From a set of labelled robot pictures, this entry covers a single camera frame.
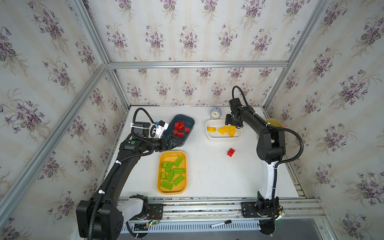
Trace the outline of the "light blue desk clock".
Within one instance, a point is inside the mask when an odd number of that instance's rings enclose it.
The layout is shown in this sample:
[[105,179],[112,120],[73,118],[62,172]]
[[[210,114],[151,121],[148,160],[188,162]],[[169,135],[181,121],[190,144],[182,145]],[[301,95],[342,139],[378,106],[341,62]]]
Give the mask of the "light blue desk clock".
[[210,111],[210,119],[216,120],[220,119],[222,116],[222,110],[218,107],[213,107]]

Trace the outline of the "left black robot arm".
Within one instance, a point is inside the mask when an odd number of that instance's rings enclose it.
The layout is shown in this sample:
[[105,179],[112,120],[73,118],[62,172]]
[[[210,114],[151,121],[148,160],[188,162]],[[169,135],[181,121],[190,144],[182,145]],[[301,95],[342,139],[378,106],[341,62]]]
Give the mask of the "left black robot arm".
[[163,152],[181,147],[185,140],[171,135],[150,138],[149,122],[138,122],[138,113],[148,111],[138,108],[134,112],[131,133],[120,144],[117,159],[100,187],[87,201],[80,201],[76,217],[80,237],[87,240],[115,240],[121,233],[126,220],[118,209],[118,201],[123,187],[140,158],[154,152]]

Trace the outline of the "yellow plastic tray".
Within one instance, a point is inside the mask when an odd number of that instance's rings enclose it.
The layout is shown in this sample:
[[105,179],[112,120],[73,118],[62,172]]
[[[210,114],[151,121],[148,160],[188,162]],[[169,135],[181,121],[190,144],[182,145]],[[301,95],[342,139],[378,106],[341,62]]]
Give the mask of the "yellow plastic tray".
[[159,158],[157,189],[163,195],[183,193],[188,185],[187,155],[182,151],[168,151]]

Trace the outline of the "black marker pen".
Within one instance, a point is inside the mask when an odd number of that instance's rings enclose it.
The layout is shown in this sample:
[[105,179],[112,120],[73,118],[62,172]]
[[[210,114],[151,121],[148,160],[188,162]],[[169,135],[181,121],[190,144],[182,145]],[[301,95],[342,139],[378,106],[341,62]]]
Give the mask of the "black marker pen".
[[231,220],[226,220],[224,222],[220,222],[220,223],[216,223],[216,224],[212,224],[210,225],[210,228],[213,229],[213,228],[218,228],[220,226],[224,226],[224,225],[228,225],[228,224],[231,224],[232,221]]

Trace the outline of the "green lego brick top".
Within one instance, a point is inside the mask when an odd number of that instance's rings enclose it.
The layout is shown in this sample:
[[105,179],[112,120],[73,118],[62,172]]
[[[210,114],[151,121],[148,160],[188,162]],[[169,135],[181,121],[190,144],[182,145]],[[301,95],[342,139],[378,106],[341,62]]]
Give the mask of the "green lego brick top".
[[186,173],[186,170],[185,168],[175,168],[173,169],[174,173],[177,175],[177,174],[180,174],[180,175],[183,175]]

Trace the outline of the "white plastic bin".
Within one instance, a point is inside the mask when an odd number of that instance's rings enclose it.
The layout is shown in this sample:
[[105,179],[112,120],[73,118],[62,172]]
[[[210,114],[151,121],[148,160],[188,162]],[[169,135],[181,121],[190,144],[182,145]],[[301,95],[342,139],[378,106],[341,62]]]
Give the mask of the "white plastic bin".
[[[208,140],[212,142],[233,142],[237,141],[240,137],[242,137],[243,132],[241,129],[236,129],[236,134],[233,137],[229,137],[228,133],[225,133],[221,135],[218,133],[218,128],[223,128],[223,126],[231,126],[231,125],[225,125],[225,120],[224,119],[216,119],[216,120],[208,120],[206,122],[206,135]],[[215,133],[209,133],[207,132],[207,127],[214,127],[216,128]]]

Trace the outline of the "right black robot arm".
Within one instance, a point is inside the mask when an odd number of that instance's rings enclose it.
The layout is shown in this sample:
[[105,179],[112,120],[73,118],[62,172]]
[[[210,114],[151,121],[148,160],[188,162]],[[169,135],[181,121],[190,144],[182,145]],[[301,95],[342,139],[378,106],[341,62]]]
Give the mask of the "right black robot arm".
[[[229,100],[231,113],[226,115],[226,125],[238,129],[248,124],[258,135],[256,152],[263,162],[264,183],[258,192],[256,208],[259,215],[265,216],[267,211],[279,210],[279,199],[276,196],[278,167],[297,160],[304,152],[305,144],[300,135],[288,128],[276,127],[268,123],[249,105],[243,90],[239,86],[232,88],[232,99]],[[300,148],[298,153],[284,160],[286,154],[285,132],[296,137]]]

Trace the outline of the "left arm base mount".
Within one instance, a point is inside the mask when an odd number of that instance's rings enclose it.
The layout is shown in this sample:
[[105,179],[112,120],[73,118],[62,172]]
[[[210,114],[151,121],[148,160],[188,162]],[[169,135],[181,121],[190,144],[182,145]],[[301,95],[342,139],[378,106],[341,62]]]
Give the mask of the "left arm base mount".
[[163,212],[163,204],[149,204],[148,207],[144,208],[142,213],[130,218],[130,221],[161,220],[163,218]]

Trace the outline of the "yellow lego brick pile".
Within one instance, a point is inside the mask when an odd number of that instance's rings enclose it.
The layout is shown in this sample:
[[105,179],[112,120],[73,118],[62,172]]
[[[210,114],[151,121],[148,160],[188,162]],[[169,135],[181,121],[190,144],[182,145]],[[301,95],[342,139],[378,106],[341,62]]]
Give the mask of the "yellow lego brick pile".
[[235,130],[230,130],[228,133],[229,137],[233,137],[235,134],[236,134]]

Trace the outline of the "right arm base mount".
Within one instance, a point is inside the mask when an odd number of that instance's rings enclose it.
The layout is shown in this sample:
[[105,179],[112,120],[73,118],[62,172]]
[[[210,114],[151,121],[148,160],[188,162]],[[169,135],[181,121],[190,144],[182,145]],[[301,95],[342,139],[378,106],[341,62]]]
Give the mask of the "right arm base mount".
[[257,202],[241,202],[242,216],[244,218],[263,218],[264,215]]

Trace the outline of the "dark teal plastic bin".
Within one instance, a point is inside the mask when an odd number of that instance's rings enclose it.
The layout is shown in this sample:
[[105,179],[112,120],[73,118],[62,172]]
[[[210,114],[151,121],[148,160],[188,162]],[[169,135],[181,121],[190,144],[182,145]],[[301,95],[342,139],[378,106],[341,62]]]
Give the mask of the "dark teal plastic bin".
[[[189,133],[185,133],[185,129],[183,131],[175,130],[174,124],[179,121],[184,121],[185,128],[191,128],[191,131]],[[189,116],[182,115],[182,114],[175,115],[171,120],[171,122],[169,123],[167,130],[165,130],[164,135],[171,136],[171,137],[174,136],[180,140],[183,140],[185,144],[185,142],[187,141],[187,138],[189,137],[189,135],[193,130],[194,124],[195,124],[195,120]],[[178,133],[184,133],[184,137],[183,138],[178,137],[177,136]]]

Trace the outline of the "yellow pen cup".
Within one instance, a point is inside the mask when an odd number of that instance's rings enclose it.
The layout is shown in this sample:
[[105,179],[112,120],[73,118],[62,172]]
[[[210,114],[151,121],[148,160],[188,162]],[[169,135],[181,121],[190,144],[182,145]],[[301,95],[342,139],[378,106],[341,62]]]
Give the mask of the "yellow pen cup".
[[284,125],[276,120],[276,119],[266,119],[266,122],[269,123],[271,126],[282,128]]

